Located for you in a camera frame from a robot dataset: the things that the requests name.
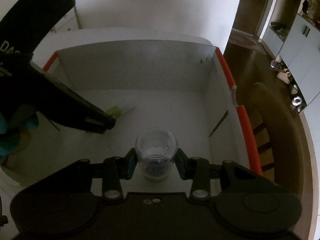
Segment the white wall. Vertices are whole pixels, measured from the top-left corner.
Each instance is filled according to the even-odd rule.
[[[76,0],[83,28],[134,27],[208,39],[223,52],[239,0]]]

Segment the wooden door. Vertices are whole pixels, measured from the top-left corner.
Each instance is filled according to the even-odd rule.
[[[240,0],[233,28],[252,35],[256,34],[267,1],[268,0]]]

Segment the clear plastic cup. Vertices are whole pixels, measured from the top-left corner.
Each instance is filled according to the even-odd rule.
[[[163,128],[143,131],[136,140],[136,153],[143,176],[151,182],[159,183],[169,176],[178,142],[175,136]]]

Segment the wooden chair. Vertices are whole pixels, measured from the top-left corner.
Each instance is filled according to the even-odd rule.
[[[263,123],[253,129],[254,135],[266,129],[269,141],[258,147],[259,154],[272,149],[273,162],[263,165],[262,171],[274,169],[274,182],[297,193],[303,191],[303,156],[297,128],[288,109],[262,83],[255,83],[246,103],[248,112],[254,109]]]

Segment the teal glove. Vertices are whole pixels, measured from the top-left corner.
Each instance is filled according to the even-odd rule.
[[[37,115],[34,114],[21,125],[20,130],[32,130],[38,126],[39,120]],[[0,163],[18,148],[21,141],[19,130],[7,132],[7,128],[8,122],[0,113]]]

